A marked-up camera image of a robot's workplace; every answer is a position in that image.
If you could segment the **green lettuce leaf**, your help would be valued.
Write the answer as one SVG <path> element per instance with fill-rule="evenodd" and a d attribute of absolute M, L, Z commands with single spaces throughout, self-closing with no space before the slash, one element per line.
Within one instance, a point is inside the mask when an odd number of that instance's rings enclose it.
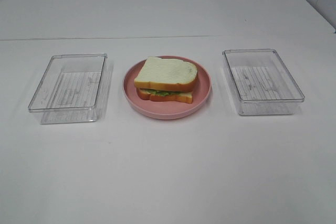
<path fill-rule="evenodd" d="M 157 96 L 168 96 L 168 95 L 179 95 L 181 92 L 178 91 L 163 91 L 163 90 L 152 90 L 152 89 L 144 89 L 147 93 L 157 95 Z"/>

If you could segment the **bread slice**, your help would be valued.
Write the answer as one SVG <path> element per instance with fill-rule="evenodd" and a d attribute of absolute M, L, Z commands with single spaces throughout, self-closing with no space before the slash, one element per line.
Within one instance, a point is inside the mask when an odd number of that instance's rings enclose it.
<path fill-rule="evenodd" d="M 148 57 L 134 85 L 139 89 L 190 92 L 197 81 L 197 67 L 174 58 Z"/>
<path fill-rule="evenodd" d="M 191 104 L 193 103 L 193 93 L 192 92 L 181 92 L 179 95 L 168 95 L 168 96 L 157 96 L 144 91 L 144 89 L 136 89 L 138 96 L 142 100 L 150 100 L 154 102 L 167 102 L 167 101 L 176 101 Z"/>

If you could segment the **left clear plastic tray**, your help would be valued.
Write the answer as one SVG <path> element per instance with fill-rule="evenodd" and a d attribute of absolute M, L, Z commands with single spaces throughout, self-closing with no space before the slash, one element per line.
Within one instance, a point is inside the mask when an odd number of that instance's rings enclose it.
<path fill-rule="evenodd" d="M 106 54 L 56 55 L 28 105 L 40 124 L 94 122 L 102 117 L 108 79 Z"/>

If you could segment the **right clear plastic tray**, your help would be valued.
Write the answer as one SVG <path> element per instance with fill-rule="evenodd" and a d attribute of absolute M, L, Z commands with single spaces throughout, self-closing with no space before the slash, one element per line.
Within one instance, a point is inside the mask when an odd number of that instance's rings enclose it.
<path fill-rule="evenodd" d="M 237 113 L 292 115 L 305 96 L 274 49 L 224 50 L 224 73 Z"/>

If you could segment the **clear plastic tray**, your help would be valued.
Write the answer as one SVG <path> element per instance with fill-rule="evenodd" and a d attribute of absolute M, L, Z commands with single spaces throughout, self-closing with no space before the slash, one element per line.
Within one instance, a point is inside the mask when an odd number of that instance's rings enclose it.
<path fill-rule="evenodd" d="M 108 79 L 106 54 L 56 55 L 28 105 L 40 124 L 94 122 L 102 117 Z"/>
<path fill-rule="evenodd" d="M 237 113 L 292 115 L 305 96 L 274 49 L 224 50 L 224 73 Z"/>

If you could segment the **pink round plate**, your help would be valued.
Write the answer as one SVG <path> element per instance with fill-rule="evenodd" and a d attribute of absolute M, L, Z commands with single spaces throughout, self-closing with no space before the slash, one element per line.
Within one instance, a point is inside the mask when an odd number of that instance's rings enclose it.
<path fill-rule="evenodd" d="M 154 119 L 172 120 L 189 116 L 201 109 L 207 102 L 211 90 L 211 78 L 206 69 L 199 63 L 179 56 L 162 56 L 162 58 L 176 58 L 196 65 L 198 80 L 193 90 L 193 103 L 187 104 L 177 101 L 154 102 L 143 100 L 137 95 L 133 80 L 140 72 L 145 61 L 142 60 L 132 66 L 124 76 L 123 91 L 129 105 L 137 112 Z"/>

